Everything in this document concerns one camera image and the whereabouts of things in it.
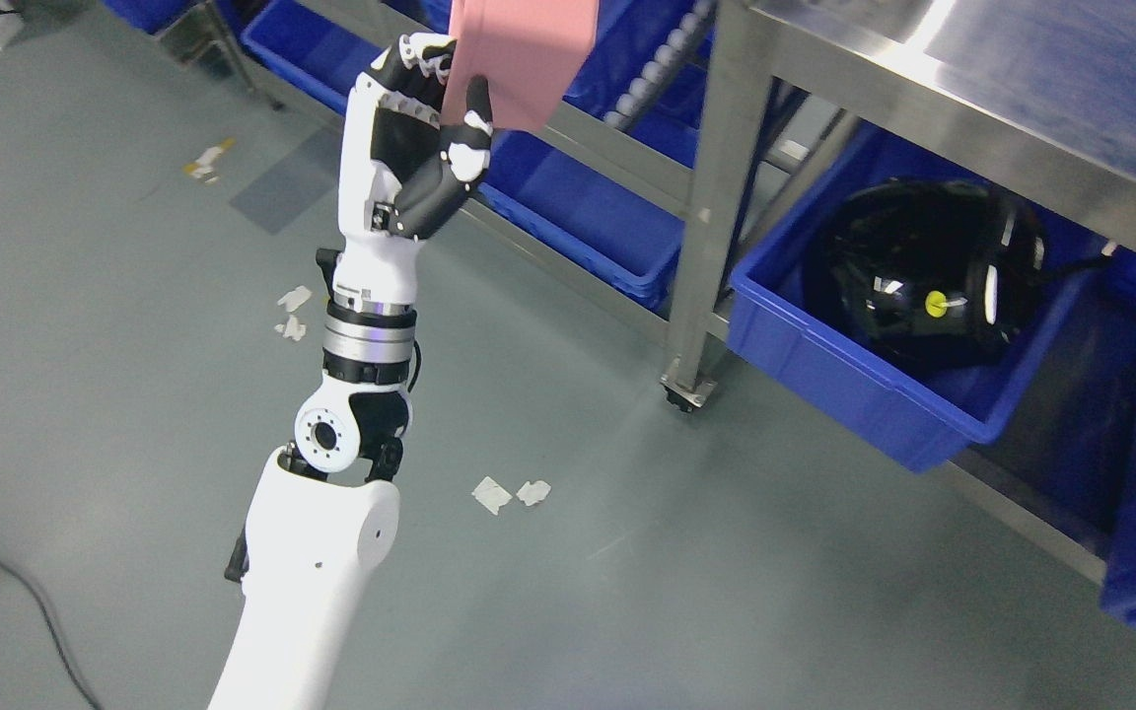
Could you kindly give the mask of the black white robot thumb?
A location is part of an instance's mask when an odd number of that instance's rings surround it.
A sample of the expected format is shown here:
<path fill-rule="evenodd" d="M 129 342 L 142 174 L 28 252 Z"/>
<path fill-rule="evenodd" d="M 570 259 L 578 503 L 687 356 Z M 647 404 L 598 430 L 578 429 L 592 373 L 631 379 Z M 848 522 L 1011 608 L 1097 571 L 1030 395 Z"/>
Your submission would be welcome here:
<path fill-rule="evenodd" d="M 401 182 L 396 197 L 373 203 L 373 229 L 393 237 L 432 239 L 485 179 L 493 144 L 490 82 L 469 78 L 460 124 L 438 130 L 438 149 Z"/>

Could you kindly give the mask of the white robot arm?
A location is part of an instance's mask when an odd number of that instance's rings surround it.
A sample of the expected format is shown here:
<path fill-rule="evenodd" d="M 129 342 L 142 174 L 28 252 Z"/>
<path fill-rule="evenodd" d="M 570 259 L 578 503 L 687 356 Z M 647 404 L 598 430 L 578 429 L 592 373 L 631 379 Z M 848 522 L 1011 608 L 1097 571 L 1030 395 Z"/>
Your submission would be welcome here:
<path fill-rule="evenodd" d="M 320 248 L 321 381 L 267 456 L 225 570 L 244 595 L 212 709 L 320 709 L 353 616 L 396 536 L 393 485 L 411 423 L 416 257 L 490 166 L 487 81 L 441 111 L 456 37 L 396 37 L 357 75 L 339 167 L 343 248 Z"/>

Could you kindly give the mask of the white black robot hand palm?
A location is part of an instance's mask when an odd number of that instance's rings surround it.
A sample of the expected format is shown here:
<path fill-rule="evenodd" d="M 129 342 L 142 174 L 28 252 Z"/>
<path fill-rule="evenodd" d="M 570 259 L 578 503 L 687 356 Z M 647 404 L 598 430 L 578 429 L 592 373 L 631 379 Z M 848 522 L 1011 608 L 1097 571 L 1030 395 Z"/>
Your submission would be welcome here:
<path fill-rule="evenodd" d="M 357 312 L 391 314 L 416 301 L 420 240 L 398 237 L 378 206 L 392 206 L 414 172 L 436 154 L 438 108 L 456 40 L 401 35 L 356 76 L 348 94 L 339 168 L 344 248 L 329 300 Z"/>

